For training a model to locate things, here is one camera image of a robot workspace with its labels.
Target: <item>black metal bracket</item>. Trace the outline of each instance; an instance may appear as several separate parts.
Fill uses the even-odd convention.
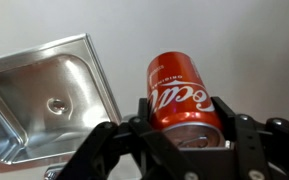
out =
[[[289,179],[289,121],[273,118],[262,124],[236,115],[219,97],[212,102],[231,147],[178,149],[151,128],[147,99],[141,98],[138,115],[128,123],[96,126],[57,179],[107,179],[119,157],[128,153],[142,179]]]

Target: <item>stainless steel sink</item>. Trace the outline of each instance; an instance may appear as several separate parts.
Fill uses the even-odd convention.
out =
[[[120,119],[88,35],[0,58],[0,172],[66,162]]]

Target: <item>bolt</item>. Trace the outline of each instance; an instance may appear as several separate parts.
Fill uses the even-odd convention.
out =
[[[279,119],[274,119],[273,122],[277,125],[282,125],[282,121]]]
[[[240,118],[242,118],[243,120],[247,121],[248,117],[246,115],[241,115]]]
[[[44,180],[55,180],[56,176],[57,174],[55,172],[49,172],[44,178]]]
[[[135,123],[139,123],[140,121],[141,121],[141,119],[138,119],[138,118],[134,119]]]
[[[185,174],[185,180],[198,180],[198,176],[193,172],[187,172]]]
[[[225,141],[225,148],[230,149],[231,145],[231,141]]]
[[[258,170],[250,170],[248,172],[249,177],[251,178],[251,180],[265,180],[265,176],[263,173],[261,173]]]
[[[109,128],[111,128],[113,125],[111,124],[111,123],[105,123],[105,125],[104,125],[104,127],[106,128],[106,129],[109,129]]]

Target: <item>red can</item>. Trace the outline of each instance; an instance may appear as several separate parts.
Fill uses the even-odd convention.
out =
[[[150,123],[178,147],[224,145],[221,122],[189,56],[167,52],[149,65]]]

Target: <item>white background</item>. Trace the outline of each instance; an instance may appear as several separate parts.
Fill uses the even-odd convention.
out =
[[[176,50],[195,61],[208,92],[234,111],[262,122],[289,119],[287,0],[0,0],[0,55],[85,32],[123,116],[146,96],[149,62]],[[119,178],[138,176],[125,162]],[[45,170],[0,179],[38,180]]]

